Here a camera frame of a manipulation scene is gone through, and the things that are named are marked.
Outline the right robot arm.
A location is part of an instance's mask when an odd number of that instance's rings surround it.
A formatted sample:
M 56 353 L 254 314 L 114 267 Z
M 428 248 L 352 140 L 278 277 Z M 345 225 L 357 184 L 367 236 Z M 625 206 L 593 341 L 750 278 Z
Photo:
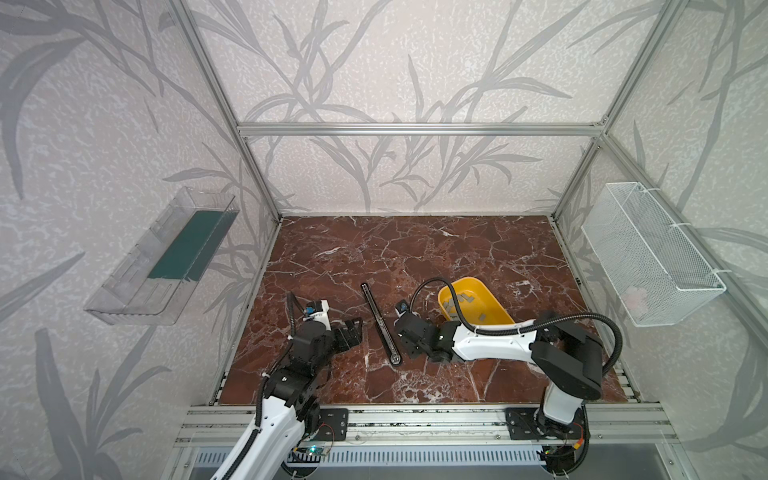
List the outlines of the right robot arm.
M 413 311 L 422 290 L 440 283 L 439 325 Z M 419 285 L 410 301 L 395 307 L 395 333 L 406 353 L 433 362 L 509 360 L 538 367 L 548 378 L 538 421 L 569 425 L 586 401 L 602 398 L 603 378 L 623 351 L 614 320 L 596 312 L 544 312 L 516 322 L 488 287 L 475 277 L 450 282 L 435 277 Z

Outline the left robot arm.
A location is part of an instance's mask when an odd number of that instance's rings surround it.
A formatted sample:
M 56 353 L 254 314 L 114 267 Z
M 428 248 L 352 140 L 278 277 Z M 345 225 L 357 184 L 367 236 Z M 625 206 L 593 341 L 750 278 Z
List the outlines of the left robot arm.
M 314 395 L 318 377 L 336 354 L 361 344 L 360 317 L 333 323 L 326 300 L 305 305 L 286 294 L 290 334 L 285 350 L 262 373 L 255 413 L 213 474 L 215 479 L 271 479 L 294 449 L 321 428 Z

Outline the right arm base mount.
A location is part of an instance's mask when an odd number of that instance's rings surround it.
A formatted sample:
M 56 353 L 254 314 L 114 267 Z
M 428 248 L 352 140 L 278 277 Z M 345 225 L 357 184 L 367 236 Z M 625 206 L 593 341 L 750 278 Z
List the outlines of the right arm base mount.
M 539 412 L 538 407 L 508 407 L 504 410 L 504 418 L 511 440 L 574 444 L 583 443 L 589 437 L 584 407 L 576 410 L 570 424 L 548 419 Z

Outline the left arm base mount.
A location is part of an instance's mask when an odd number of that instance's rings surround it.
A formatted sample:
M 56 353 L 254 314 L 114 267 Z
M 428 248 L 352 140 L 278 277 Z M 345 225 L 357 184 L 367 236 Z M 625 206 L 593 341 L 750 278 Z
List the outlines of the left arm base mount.
M 306 433 L 311 441 L 344 441 L 349 425 L 347 408 L 322 407 L 312 411 L 306 422 Z

